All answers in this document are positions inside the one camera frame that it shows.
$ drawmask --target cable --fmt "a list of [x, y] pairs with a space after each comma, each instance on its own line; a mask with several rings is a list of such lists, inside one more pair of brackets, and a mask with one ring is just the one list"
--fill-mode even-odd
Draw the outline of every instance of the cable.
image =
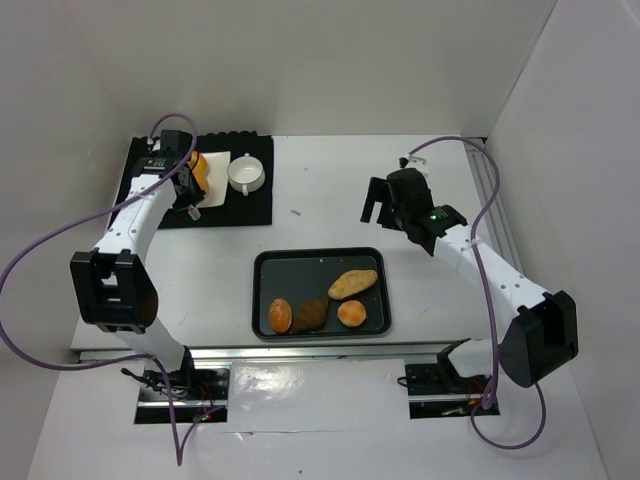
[[542, 394], [542, 389], [540, 388], [540, 385], [536, 383], [534, 384], [534, 386], [536, 387], [536, 390], [538, 391], [538, 396], [540, 397], [540, 407], [542, 409], [542, 415], [540, 418], [540, 426], [538, 427], [538, 430], [536, 430], [536, 433], [534, 433], [529, 440], [519, 443], [517, 445], [502, 445], [500, 443], [496, 443], [493, 440], [485, 437], [484, 433], [482, 433], [478, 428], [478, 426], [476, 425], [476, 411], [478, 410], [478, 408], [482, 406], [481, 404], [476, 405], [475, 407], [473, 407], [473, 410], [471, 410], [471, 426], [473, 427], [475, 432], [478, 434], [478, 436], [482, 440], [487, 442], [489, 445], [491, 445], [492, 447], [496, 447], [501, 450], [520, 450], [522, 448], [528, 447], [529, 445], [533, 444], [536, 440], [538, 440], [538, 438], [540, 438], [540, 435], [542, 435], [542, 431], [544, 430], [545, 424], [547, 423], [547, 404], [544, 401], [544, 395]]
[[[140, 200], [142, 197], [144, 197], [145, 195], [148, 195], [149, 193], [153, 192], [155, 189], [157, 189], [158, 187], [160, 187], [161, 185], [163, 185], [164, 183], [168, 182], [171, 177], [173, 177], [173, 175], [175, 175], [176, 173], [178, 173], [182, 167], [184, 167], [187, 162], [189, 161], [189, 159], [191, 158], [191, 154], [193, 153], [193, 151], [196, 148], [196, 142], [198, 140], [198, 131], [196, 129], [196, 125], [194, 123], [194, 121], [188, 116], [185, 115], [183, 113], [169, 113], [167, 115], [164, 115], [162, 117], [160, 117], [158, 119], [158, 121], [156, 121], [156, 123], [153, 125], [153, 127], [151, 128], [151, 133], [149, 135], [149, 141], [153, 142], [153, 137], [156, 133], [156, 130], [158, 129], [158, 126], [165, 121], [168, 118], [172, 118], [172, 117], [178, 117], [178, 118], [182, 118], [184, 120], [186, 120], [190, 127], [191, 127], [191, 145], [189, 146], [189, 150], [187, 151], [186, 155], [182, 158], [182, 160], [180, 160], [180, 162], [163, 178], [161, 178], [160, 180], [158, 180], [156, 183], [154, 183], [153, 185], [151, 185], [149, 188], [147, 188], [146, 190], [140, 192], [138, 195], [129, 198], [128, 200], [125, 200], [117, 205], [114, 205], [113, 207], [101, 210], [97, 213], [94, 213], [92, 215], [89, 215], [87, 217], [81, 218], [79, 220], [75, 220], [71, 223], [68, 223], [67, 225], [64, 225], [56, 230], [54, 230], [51, 233], [48, 233], [47, 235], [44, 235], [43, 237], [39, 238], [38, 240], [36, 240], [35, 242], [31, 243], [30, 245], [28, 245], [27, 247], [25, 247], [22, 251], [20, 251], [8, 264], [7, 266], [4, 268], [4, 270], [2, 271], [2, 274], [0, 274], [0, 296], [2, 295], [2, 291], [4, 290], [4, 286], [7, 282], [7, 279], [9, 278], [9, 275], [11, 274], [11, 271], [15, 268], [15, 266], [20, 262], [20, 260], [22, 260], [24, 257], [26, 257], [31, 251], [35, 250], [36, 248], [38, 248], [40, 245], [42, 245], [43, 243], [48, 242], [49, 240], [51, 240], [52, 238], [57, 237], [58, 235], [61, 235], [62, 233], [65, 233], [69, 230], [71, 230], [72, 228], [75, 228], [79, 225], [82, 225], [84, 223], [90, 222], [92, 220], [95, 220], [97, 218], [100, 218], [104, 215], [109, 215], [110, 213], [115, 213], [125, 207], [128, 207], [129, 205], [137, 202], [138, 200]], [[97, 362], [97, 363], [93, 363], [91, 365], [55, 365], [52, 363], [48, 363], [48, 362], [44, 362], [42, 360], [38, 360], [35, 357], [32, 357], [31, 355], [29, 355], [28, 353], [24, 352], [23, 350], [20, 349], [20, 347], [18, 347], [18, 345], [16, 345], [13, 340], [11, 339], [11, 337], [9, 337], [9, 335], [7, 334], [6, 330], [4, 329], [4, 326], [2, 325], [2, 321], [0, 319], [0, 338], [2, 339], [2, 341], [7, 345], [7, 347], [9, 347], [9, 350], [11, 350], [13, 353], [15, 353], [18, 357], [20, 357], [21, 359], [23, 359], [24, 361], [35, 365], [36, 367], [40, 367], [40, 368], [45, 368], [47, 370], [54, 370], [57, 372], [77, 372], [77, 371], [82, 371], [82, 370], [92, 370], [94, 368], [100, 368], [100, 367], [106, 367], [107, 365], [113, 365], [115, 363], [121, 363], [121, 362], [128, 362], [128, 361], [132, 361], [132, 360], [150, 360], [153, 363], [156, 364], [156, 366], [158, 367], [158, 369], [160, 370], [160, 373], [162, 374], [162, 379], [164, 381], [165, 386], [167, 387], [167, 399], [169, 401], [169, 418], [171, 420], [171, 431], [172, 431], [172, 435], [173, 435], [173, 443], [175, 446], [175, 450], [176, 450], [176, 461], [178, 463], [178, 466], [182, 465], [182, 457], [183, 457], [183, 453], [184, 453], [184, 444], [186, 442], [187, 437], [189, 436], [189, 434], [191, 433], [191, 431], [195, 428], [195, 426], [197, 425], [197, 422], [194, 423], [193, 425], [191, 425], [191, 427], [189, 428], [189, 430], [187, 430], [187, 433], [185, 434], [185, 437], [183, 438], [182, 443], [180, 443], [180, 440], [178, 438], [178, 427], [176, 424], [176, 413], [175, 413], [175, 409], [174, 409], [174, 405], [173, 405], [173, 395], [171, 392], [171, 383], [169, 382], [169, 376], [167, 375], [167, 371], [165, 370], [164, 366], [162, 365], [162, 363], [160, 363], [160, 361], [154, 357], [152, 357], [151, 355], [144, 355], [144, 354], [140, 354], [140, 355], [127, 355], [125, 357], [120, 357], [120, 358], [116, 358], [113, 360], [105, 360], [102, 362]]]
[[[482, 290], [484, 291], [484, 297], [487, 303], [487, 312], [489, 314], [489, 329], [491, 331], [492, 374], [491, 374], [491, 379], [489, 380], [489, 383], [487, 384], [487, 387], [484, 389], [484, 393], [482, 394], [482, 403], [481, 403], [481, 406], [484, 410], [489, 410], [496, 403], [496, 396], [498, 393], [498, 373], [499, 373], [499, 362], [500, 362], [500, 351], [498, 346], [498, 328], [496, 325], [496, 313], [493, 306], [493, 297], [491, 296], [491, 287], [489, 285], [487, 271], [484, 267], [484, 263], [482, 261], [482, 256], [480, 255], [480, 250], [478, 249], [478, 245], [476, 242], [474, 242], [474, 240], [476, 239], [476, 233], [478, 230], [478, 225], [480, 224], [480, 220], [482, 220], [482, 218], [489, 211], [491, 206], [496, 201], [496, 198], [498, 197], [498, 192], [500, 190], [500, 170], [498, 169], [498, 164], [496, 163], [493, 156], [482, 145], [480, 145], [477, 142], [474, 142], [469, 138], [456, 137], [453, 135], [438, 137], [438, 138], [434, 138], [433, 140], [429, 140], [428, 142], [418, 145], [416, 148], [411, 150], [409, 152], [409, 155], [410, 156], [414, 155], [418, 153], [420, 150], [422, 150], [423, 148], [431, 146], [435, 143], [449, 141], [449, 140], [471, 145], [473, 148], [475, 148], [480, 153], [482, 153], [489, 161], [489, 164], [491, 165], [491, 168], [493, 169], [493, 173], [495, 175], [495, 183], [493, 185], [493, 191], [491, 192], [491, 196], [489, 197], [489, 200], [487, 200], [487, 203], [485, 203], [485, 205], [480, 209], [480, 212], [478, 213], [476, 218], [473, 220], [473, 223], [471, 224], [471, 234], [470, 234], [471, 248], [473, 250], [473, 255], [476, 259], [476, 263], [478, 264], [478, 270], [480, 272], [480, 280], [482, 281]], [[498, 443], [495, 443], [492, 440], [489, 440], [482, 433], [480, 433], [480, 431], [476, 426], [474, 415], [478, 407], [480, 406], [480, 405], [477, 405], [471, 411], [471, 424], [473, 425], [473, 429], [480, 436], [480, 438], [485, 442], [487, 442], [489, 445], [492, 445], [496, 448], [501, 448], [503, 450], [518, 450], [520, 448], [528, 447], [533, 442], [535, 442], [542, 434], [542, 430], [544, 429], [544, 425], [547, 420], [547, 408], [544, 402], [544, 395], [542, 394], [542, 390], [540, 389], [537, 383], [535, 387], [538, 390], [538, 395], [540, 396], [540, 403], [542, 405], [542, 420], [540, 421], [540, 427], [538, 428], [538, 431], [533, 435], [533, 437], [531, 437], [529, 440], [519, 445], [500, 445]]]

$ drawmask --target orange bun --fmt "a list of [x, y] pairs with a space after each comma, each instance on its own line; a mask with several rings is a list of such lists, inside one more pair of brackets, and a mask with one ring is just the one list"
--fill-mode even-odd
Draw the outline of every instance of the orange bun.
[[338, 307], [338, 318], [347, 327], [358, 327], [367, 318], [367, 309], [357, 300], [349, 300]]
[[269, 325], [276, 333], [287, 333], [291, 327], [293, 315], [291, 306], [284, 298], [276, 298], [269, 307]]

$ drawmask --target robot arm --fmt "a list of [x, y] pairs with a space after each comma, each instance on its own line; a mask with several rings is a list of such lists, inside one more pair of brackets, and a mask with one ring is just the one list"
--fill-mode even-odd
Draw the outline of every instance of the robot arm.
[[[466, 219], [449, 205], [433, 204], [422, 173], [406, 168], [386, 180], [372, 178], [361, 221], [370, 221], [376, 202], [382, 203], [379, 224], [404, 231], [411, 242], [482, 291]], [[565, 292], [551, 295], [525, 278], [482, 240], [474, 242], [485, 265], [496, 318], [507, 326], [499, 348], [500, 364], [515, 383], [530, 387], [578, 354], [575, 303]], [[460, 376], [490, 374], [491, 343], [462, 343], [449, 360]]]
[[[139, 195], [171, 171], [188, 151], [189, 143], [188, 134], [163, 131], [160, 149], [134, 168], [127, 198]], [[158, 294], [144, 261], [167, 210], [189, 210], [193, 217], [194, 205], [203, 198], [204, 191], [185, 166], [171, 182], [118, 212], [95, 247], [90, 252], [76, 252], [71, 260], [83, 320], [113, 333], [135, 353], [157, 358], [170, 372], [175, 387], [189, 386], [193, 360], [157, 317]], [[157, 371], [153, 362], [148, 362], [147, 368]]]

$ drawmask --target black tray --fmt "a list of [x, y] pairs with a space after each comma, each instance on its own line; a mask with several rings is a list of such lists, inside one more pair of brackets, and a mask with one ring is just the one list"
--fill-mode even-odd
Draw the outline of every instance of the black tray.
[[[373, 287], [349, 300], [358, 300], [367, 309], [367, 320], [359, 327], [344, 326], [338, 319], [341, 300], [331, 300], [327, 323], [315, 332], [278, 335], [269, 325], [269, 306], [284, 298], [295, 314], [301, 303], [326, 296], [329, 287], [349, 270], [375, 270]], [[391, 312], [382, 254], [371, 247], [262, 252], [253, 270], [253, 332], [262, 339], [296, 339], [380, 335], [391, 326]]]

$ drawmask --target white floor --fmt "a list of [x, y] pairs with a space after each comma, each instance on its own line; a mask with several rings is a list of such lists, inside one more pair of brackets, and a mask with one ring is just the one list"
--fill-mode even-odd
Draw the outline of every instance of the white floor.
[[[253, 365], [253, 373], [264, 368], [256, 378], [272, 380], [259, 383], [259, 405], [271, 419], [253, 415], [256, 391], [236, 388], [238, 374], [229, 423], [198, 427], [181, 468], [168, 425], [133, 424], [138, 386], [119, 368], [63, 373], [29, 479], [606, 479], [566, 367], [543, 382], [548, 423], [540, 440], [527, 450], [502, 452], [483, 444], [468, 418], [410, 420], [406, 392], [395, 383], [397, 361], [345, 362], [314, 364], [314, 372], [300, 377], [309, 384], [297, 386], [279, 381], [292, 377], [274, 375], [273, 366]], [[291, 373], [295, 366], [287, 368]], [[329, 374], [333, 382], [326, 381]], [[346, 388], [343, 382], [354, 379], [358, 383]], [[354, 393], [363, 389], [379, 398], [366, 401]], [[503, 378], [499, 400], [502, 415], [481, 418], [481, 427], [497, 441], [525, 440], [540, 421], [537, 395]], [[341, 418], [347, 420], [331, 421]]]

